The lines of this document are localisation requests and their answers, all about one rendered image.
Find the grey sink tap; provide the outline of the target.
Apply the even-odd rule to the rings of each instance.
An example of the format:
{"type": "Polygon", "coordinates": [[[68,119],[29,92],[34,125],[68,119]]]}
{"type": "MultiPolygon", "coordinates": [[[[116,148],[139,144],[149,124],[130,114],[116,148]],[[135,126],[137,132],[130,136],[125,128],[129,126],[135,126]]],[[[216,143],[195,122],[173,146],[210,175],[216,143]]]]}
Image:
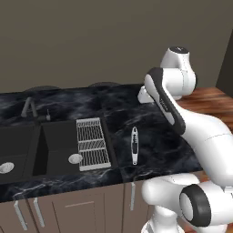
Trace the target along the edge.
{"type": "Polygon", "coordinates": [[[36,108],[35,108],[35,101],[32,97],[28,97],[25,101],[25,105],[23,107],[21,117],[27,117],[27,111],[31,109],[33,113],[33,117],[38,117],[36,108]]]}

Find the silver black tongs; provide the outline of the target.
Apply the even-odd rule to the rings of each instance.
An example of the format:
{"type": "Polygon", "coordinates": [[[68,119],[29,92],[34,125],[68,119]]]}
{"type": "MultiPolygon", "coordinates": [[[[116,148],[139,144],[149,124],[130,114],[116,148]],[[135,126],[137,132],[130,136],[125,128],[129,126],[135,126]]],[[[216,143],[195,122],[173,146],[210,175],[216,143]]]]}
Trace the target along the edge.
{"type": "Polygon", "coordinates": [[[134,165],[137,164],[137,157],[139,152],[138,146],[139,146],[139,142],[138,142],[137,128],[133,127],[131,132],[131,156],[134,165]]]}

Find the dark round stool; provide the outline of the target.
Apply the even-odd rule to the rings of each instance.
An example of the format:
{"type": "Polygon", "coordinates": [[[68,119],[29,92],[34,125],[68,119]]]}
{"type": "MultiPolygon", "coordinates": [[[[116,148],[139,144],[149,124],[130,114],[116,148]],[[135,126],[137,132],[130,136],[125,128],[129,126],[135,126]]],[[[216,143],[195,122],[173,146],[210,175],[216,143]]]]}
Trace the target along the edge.
{"type": "Polygon", "coordinates": [[[120,86],[120,84],[116,82],[97,82],[89,85],[88,87],[99,87],[99,86],[120,86]]]}
{"type": "Polygon", "coordinates": [[[61,89],[61,88],[57,87],[57,86],[35,86],[35,87],[28,88],[24,92],[43,91],[43,90],[56,90],[56,89],[61,89]]]}

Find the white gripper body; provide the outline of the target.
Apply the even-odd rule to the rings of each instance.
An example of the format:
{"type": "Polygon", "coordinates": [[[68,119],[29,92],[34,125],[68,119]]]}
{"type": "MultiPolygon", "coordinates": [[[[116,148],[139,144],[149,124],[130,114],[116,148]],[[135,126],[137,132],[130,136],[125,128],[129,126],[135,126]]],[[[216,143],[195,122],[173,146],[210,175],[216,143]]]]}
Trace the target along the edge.
{"type": "Polygon", "coordinates": [[[146,91],[146,88],[144,86],[141,86],[137,99],[141,104],[146,103],[154,103],[154,99],[151,97],[151,95],[146,91]]]}

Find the taupe cupboard door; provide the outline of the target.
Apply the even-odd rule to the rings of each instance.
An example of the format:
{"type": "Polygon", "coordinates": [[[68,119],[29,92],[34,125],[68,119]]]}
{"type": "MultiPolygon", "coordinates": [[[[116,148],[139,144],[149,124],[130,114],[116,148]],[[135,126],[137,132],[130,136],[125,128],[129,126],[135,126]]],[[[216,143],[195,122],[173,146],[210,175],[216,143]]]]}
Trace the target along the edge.
{"type": "Polygon", "coordinates": [[[136,194],[134,210],[130,211],[131,182],[124,187],[124,207],[122,233],[141,233],[147,222],[148,204],[142,198],[141,188],[143,180],[135,181],[136,194]]]}
{"type": "Polygon", "coordinates": [[[20,210],[27,223],[27,231],[24,231],[15,213],[15,201],[0,203],[0,227],[4,233],[37,233],[31,218],[28,206],[24,200],[18,200],[20,210]]]}
{"type": "Polygon", "coordinates": [[[118,184],[39,197],[44,228],[34,198],[28,204],[39,233],[122,233],[123,191],[118,184]]]}

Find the silver sink drain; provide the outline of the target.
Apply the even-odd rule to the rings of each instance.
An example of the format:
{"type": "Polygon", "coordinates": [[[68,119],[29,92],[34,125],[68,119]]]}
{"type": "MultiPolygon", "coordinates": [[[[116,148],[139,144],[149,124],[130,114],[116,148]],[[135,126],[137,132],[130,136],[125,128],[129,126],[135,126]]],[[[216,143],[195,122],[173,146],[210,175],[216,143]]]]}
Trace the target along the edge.
{"type": "Polygon", "coordinates": [[[82,161],[83,157],[80,154],[73,154],[68,158],[68,161],[71,164],[79,164],[82,161]]]}
{"type": "Polygon", "coordinates": [[[12,162],[5,162],[0,166],[0,174],[7,174],[14,169],[15,165],[12,162]]]}

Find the black double sink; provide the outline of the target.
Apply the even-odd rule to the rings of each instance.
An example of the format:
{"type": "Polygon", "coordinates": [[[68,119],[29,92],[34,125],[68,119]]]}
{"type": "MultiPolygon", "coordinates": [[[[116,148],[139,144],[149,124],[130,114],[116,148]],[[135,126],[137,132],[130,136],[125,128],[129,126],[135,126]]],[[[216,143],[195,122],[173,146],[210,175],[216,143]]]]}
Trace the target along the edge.
{"type": "MultiPolygon", "coordinates": [[[[42,177],[76,175],[79,164],[68,158],[78,154],[77,119],[41,123],[37,126],[0,127],[0,166],[12,162],[15,167],[7,174],[0,174],[0,184],[28,181],[42,177]]],[[[108,134],[105,119],[100,117],[111,167],[117,159],[108,134]]]]}

